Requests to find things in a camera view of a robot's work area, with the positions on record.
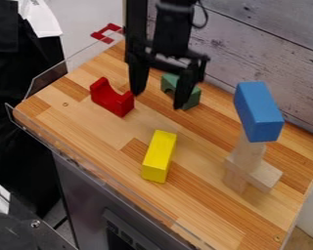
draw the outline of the green u-shaped block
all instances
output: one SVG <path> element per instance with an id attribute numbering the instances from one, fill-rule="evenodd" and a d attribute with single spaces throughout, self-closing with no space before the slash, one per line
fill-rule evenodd
<path id="1" fill-rule="evenodd" d="M 162 92 L 166 93 L 168 91 L 171 91 L 172 93 L 175 93 L 178 79 L 179 79 L 178 75 L 169 73 L 163 74 L 161 77 Z M 200 99 L 201 99 L 201 89 L 199 87 L 195 87 L 188 101 L 182 106 L 182 109 L 187 110 L 200 104 Z"/>

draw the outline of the blue rectangular block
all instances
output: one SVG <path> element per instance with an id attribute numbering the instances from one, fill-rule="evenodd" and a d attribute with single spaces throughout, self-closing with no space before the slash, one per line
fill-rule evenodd
<path id="1" fill-rule="evenodd" d="M 277 141 L 285 119 L 264 82 L 241 82 L 234 104 L 251 143 Z"/>

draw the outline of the unpainted wooden block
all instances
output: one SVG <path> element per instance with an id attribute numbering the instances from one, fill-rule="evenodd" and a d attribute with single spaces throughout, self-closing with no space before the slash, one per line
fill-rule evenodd
<path id="1" fill-rule="evenodd" d="M 163 74 L 161 77 L 161 90 L 163 93 L 171 91 L 175 93 L 177 81 L 179 80 L 179 76 L 175 74 Z M 199 87 L 195 87 L 188 101 L 182 106 L 182 109 L 187 110 L 198 104 L 200 104 L 201 99 L 201 89 Z"/>
<path id="2" fill-rule="evenodd" d="M 269 192 L 283 175 L 282 171 L 264 160 L 254 171 L 247 172 L 235 163 L 232 154 L 226 158 L 224 165 L 228 170 L 233 171 L 236 175 L 257 187 L 262 192 Z"/>
<path id="3" fill-rule="evenodd" d="M 285 119 L 264 82 L 239 83 L 234 104 L 250 142 L 277 141 Z"/>
<path id="4" fill-rule="evenodd" d="M 242 130 L 238 143 L 232 151 L 232 155 L 239 167 L 251 172 L 261 165 L 265 151 L 265 143 L 251 143 L 244 130 Z"/>
<path id="5" fill-rule="evenodd" d="M 155 131 L 143 162 L 142 178 L 157 183 L 165 182 L 176 139 L 175 134 Z"/>
<path id="6" fill-rule="evenodd" d="M 237 175 L 230 169 L 226 169 L 223 181 L 226 186 L 239 194 L 242 194 L 248 186 L 248 183 L 244 178 Z"/>

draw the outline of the red block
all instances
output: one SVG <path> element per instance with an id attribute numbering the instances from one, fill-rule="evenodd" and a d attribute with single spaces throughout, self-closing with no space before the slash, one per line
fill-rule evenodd
<path id="1" fill-rule="evenodd" d="M 104 43 L 110 44 L 111 42 L 113 42 L 113 39 L 104 35 L 104 33 L 108 30 L 120 32 L 121 27 L 113 23 L 108 23 L 107 26 L 105 26 L 98 32 L 92 33 L 91 36 L 94 37 L 95 39 L 102 40 L 102 42 Z"/>
<path id="2" fill-rule="evenodd" d="M 90 94 L 95 104 L 101 105 L 119 117 L 124 117 L 134 107 L 131 91 L 127 91 L 121 96 L 112 88 L 109 80 L 105 77 L 90 85 Z"/>

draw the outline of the wooden table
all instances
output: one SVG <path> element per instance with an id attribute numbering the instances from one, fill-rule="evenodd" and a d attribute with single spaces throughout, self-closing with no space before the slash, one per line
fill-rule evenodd
<path id="1" fill-rule="evenodd" d="M 206 246 L 183 228 L 216 249 L 279 249 L 313 186 L 313 135 L 287 123 L 265 155 L 284 176 L 268 194 L 249 187 L 239 196 L 222 182 L 223 161 L 241 128 L 232 95 L 200 84 L 199 106 L 173 110 L 171 98 L 160 90 L 162 72 L 151 70 L 135 109 L 119 118 L 93 104 L 88 90 L 102 76 L 118 92 L 128 90 L 123 54 L 121 42 L 19 104 L 15 117 L 48 143 L 62 141 L 93 175 L 106 179 L 102 173 L 109 174 L 127 187 L 117 187 L 119 192 L 201 249 Z M 140 177 L 155 129 L 178 135 L 164 185 Z"/>

